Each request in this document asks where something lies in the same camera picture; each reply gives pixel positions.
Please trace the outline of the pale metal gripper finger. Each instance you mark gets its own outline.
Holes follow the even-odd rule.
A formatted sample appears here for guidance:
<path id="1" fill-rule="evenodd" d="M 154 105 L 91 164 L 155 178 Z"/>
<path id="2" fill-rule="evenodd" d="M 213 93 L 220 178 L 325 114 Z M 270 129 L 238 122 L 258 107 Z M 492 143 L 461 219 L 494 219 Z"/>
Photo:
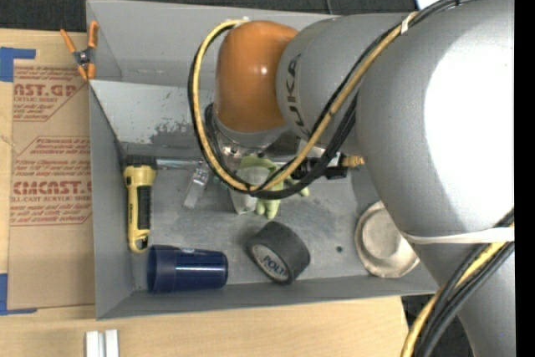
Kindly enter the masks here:
<path id="1" fill-rule="evenodd" d="M 232 206 L 237 215 L 243 215 L 256 211 L 257 199 L 236 190 L 230 190 Z"/>
<path id="2" fill-rule="evenodd" d="M 186 195 L 183 201 L 183 206 L 188 209 L 193 209 L 202 193 L 206 188 L 208 182 L 208 170 L 204 167 L 197 167 L 192 174 L 188 184 Z"/>

